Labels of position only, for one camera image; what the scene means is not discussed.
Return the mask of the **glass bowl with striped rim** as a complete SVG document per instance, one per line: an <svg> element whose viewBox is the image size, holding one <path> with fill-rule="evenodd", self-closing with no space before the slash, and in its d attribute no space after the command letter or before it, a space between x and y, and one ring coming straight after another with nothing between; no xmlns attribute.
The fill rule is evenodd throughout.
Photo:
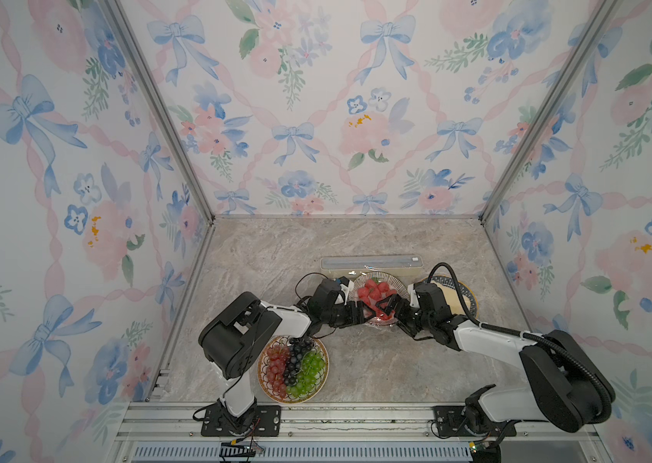
<svg viewBox="0 0 652 463"><path fill-rule="evenodd" d="M399 296L410 298L408 289L399 278L386 272L360 273L349 285L348 300L360 303L368 323L374 326L391 326L397 323L395 309L387 313L387 299Z"/></svg>

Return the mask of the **cream plastic wrap dispenser box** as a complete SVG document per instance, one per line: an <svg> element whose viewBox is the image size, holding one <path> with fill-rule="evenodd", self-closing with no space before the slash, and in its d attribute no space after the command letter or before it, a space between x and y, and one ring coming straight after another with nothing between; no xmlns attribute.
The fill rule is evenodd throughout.
<svg viewBox="0 0 652 463"><path fill-rule="evenodd" d="M424 261L419 255L325 257L320 260L320 272L332 278L355 279L374 272L413 278L424 273Z"/></svg>

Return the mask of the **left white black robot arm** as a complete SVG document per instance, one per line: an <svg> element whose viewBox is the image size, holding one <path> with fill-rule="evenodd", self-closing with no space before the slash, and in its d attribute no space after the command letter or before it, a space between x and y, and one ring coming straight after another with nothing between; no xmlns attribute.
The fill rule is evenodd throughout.
<svg viewBox="0 0 652 463"><path fill-rule="evenodd" d="M200 333L198 344L206 360L224 380L217 401L193 413L204 437L243 438L264 430L279 433L281 407L258 406L252 391L251 373L258 359L276 337L304 338L324 326L334 329L359 326L376 317L375 310L361 301L350 301L353 285L341 278L321 281L311 296L293 306L279 306L245 291Z"/></svg>

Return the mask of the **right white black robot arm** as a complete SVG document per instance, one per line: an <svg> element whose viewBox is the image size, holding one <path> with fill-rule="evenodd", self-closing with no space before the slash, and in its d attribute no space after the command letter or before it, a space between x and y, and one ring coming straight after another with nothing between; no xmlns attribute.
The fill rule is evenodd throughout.
<svg viewBox="0 0 652 463"><path fill-rule="evenodd" d="M426 332L428 340L451 350L483 355L524 372L522 387L489 385L466 398L460 422L474 435L519 422L549 422L575 433L588 424L603 424L613 414L615 389L565 331L535 334L481 322L465 303L455 314L432 282L413 285L409 298L393 294L376 306L394 316L413 340Z"/></svg>

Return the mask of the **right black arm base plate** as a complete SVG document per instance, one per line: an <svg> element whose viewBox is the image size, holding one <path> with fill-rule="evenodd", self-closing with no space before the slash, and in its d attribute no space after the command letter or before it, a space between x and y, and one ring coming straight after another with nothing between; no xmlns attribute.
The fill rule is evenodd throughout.
<svg viewBox="0 0 652 463"><path fill-rule="evenodd" d="M465 405L435 405L432 407L433 433L439 438L515 437L515 424L491 422L482 412Z"/></svg>

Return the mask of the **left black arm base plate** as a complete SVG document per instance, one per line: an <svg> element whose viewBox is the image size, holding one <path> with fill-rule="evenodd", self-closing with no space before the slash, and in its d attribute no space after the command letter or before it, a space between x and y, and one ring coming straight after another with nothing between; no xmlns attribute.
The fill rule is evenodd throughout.
<svg viewBox="0 0 652 463"><path fill-rule="evenodd" d="M220 402L198 409L193 420L201 424L203 437L243 438L277 437L282 424L282 407L257 405L256 403L240 417L233 416Z"/></svg>

